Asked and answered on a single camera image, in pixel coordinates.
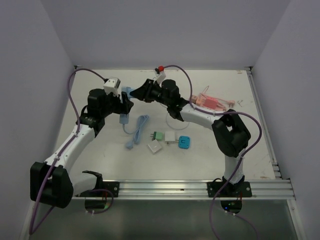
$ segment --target white table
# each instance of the white table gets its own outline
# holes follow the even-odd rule
[[[152,70],[98,70],[104,77],[117,77],[121,86],[140,87],[147,78],[155,75]],[[188,70],[193,82],[194,94],[201,92],[210,85],[207,93],[213,97],[235,100],[233,109],[248,113],[258,119],[253,93],[246,71],[236,70]],[[188,99],[189,83],[181,71],[166,70],[167,79],[173,79],[179,86],[182,97]],[[76,74],[71,95],[80,112],[87,104],[89,91],[102,88],[101,79],[89,72]],[[202,126],[190,123],[189,127],[176,131],[180,135],[189,136],[189,149],[180,149],[178,144],[166,145],[160,142],[163,149],[152,154],[147,144],[151,142],[150,134],[154,131],[170,131],[166,124],[167,111],[159,103],[145,103],[132,100],[134,106],[130,112],[127,129],[136,127],[138,116],[150,116],[141,142],[133,149],[125,148],[132,135],[123,132],[119,124],[119,115],[112,114],[105,119],[105,126],[82,152],[74,164],[70,175],[80,174],[84,170],[96,171],[109,180],[208,180],[222,177],[225,170],[224,155],[218,149],[212,131]],[[251,133],[251,145],[258,136],[255,123],[244,116],[241,117]],[[70,102],[67,105],[56,148],[63,143],[72,131],[76,122]],[[181,128],[187,123],[171,119],[169,123],[175,128]],[[275,179],[272,160],[268,152],[265,138],[251,150],[244,159],[243,171],[247,180]]]

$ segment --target coiled blue cable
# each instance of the coiled blue cable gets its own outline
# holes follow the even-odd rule
[[[149,115],[141,115],[138,117],[138,119],[136,120],[136,130],[133,132],[128,132],[126,130],[126,125],[122,124],[122,129],[126,134],[132,135],[133,134],[133,138],[131,141],[128,141],[125,144],[125,147],[127,149],[132,149],[134,147],[134,144],[139,144],[140,140],[141,140],[141,134],[143,132],[144,126],[146,125],[146,123],[149,120]]]

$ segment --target light blue object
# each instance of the light blue object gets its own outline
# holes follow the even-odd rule
[[[188,149],[190,148],[190,137],[188,136],[180,136],[179,137],[179,148]]]
[[[139,116],[137,121],[136,121],[136,130],[133,131],[133,132],[128,132],[126,130],[125,124],[122,124],[123,131],[126,134],[129,134],[129,135],[133,134],[133,139],[131,141],[128,141],[125,144],[125,147],[127,149],[132,149],[134,147],[134,144],[139,144],[140,143],[141,135],[142,135],[144,126],[146,125],[148,120],[149,120],[149,115],[141,115],[141,116]]]
[[[131,88],[129,86],[123,86],[121,88],[121,92],[126,92],[126,95],[128,96],[128,99],[132,99],[133,97],[130,95],[130,93],[135,90],[134,88]],[[120,124],[128,124],[129,123],[129,114],[120,114],[119,117],[119,123]]]

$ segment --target blue square object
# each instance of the blue square object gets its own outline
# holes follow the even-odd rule
[[[179,148],[188,149],[190,148],[190,137],[188,136],[180,136],[179,137]]]

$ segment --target gray wall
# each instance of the gray wall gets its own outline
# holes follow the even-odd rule
[[[320,1],[292,0],[253,68],[280,170],[319,239]]]
[[[71,60],[94,69],[253,66],[290,0],[42,0]]]
[[[29,170],[52,152],[73,66],[38,0],[0,3],[0,233],[17,239]]]

